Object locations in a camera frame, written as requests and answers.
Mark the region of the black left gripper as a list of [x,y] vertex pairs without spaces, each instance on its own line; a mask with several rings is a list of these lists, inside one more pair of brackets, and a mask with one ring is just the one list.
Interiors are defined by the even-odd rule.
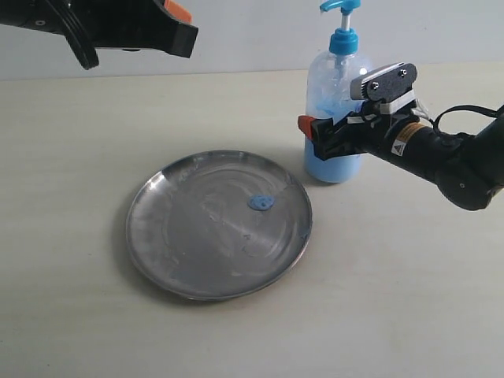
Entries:
[[191,12],[174,0],[60,1],[58,17],[86,70],[99,65],[98,49],[159,50],[189,58],[198,36]]

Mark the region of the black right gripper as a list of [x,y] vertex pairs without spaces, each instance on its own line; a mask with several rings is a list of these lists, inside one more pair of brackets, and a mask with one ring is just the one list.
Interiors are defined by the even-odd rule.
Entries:
[[393,114],[382,114],[371,106],[362,106],[335,122],[308,115],[298,117],[298,128],[311,141],[315,156],[322,161],[356,154],[374,154],[382,148],[392,129],[400,124],[418,122],[419,116],[407,105]]

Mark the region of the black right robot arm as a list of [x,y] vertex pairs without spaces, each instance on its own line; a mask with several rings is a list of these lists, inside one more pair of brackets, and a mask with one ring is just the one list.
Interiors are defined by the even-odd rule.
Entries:
[[503,110],[471,105],[455,110],[492,121],[475,135],[448,134],[438,120],[422,124],[413,104],[391,115],[368,104],[339,121],[301,115],[298,128],[322,161],[371,154],[435,184],[462,209],[485,209],[503,189]]

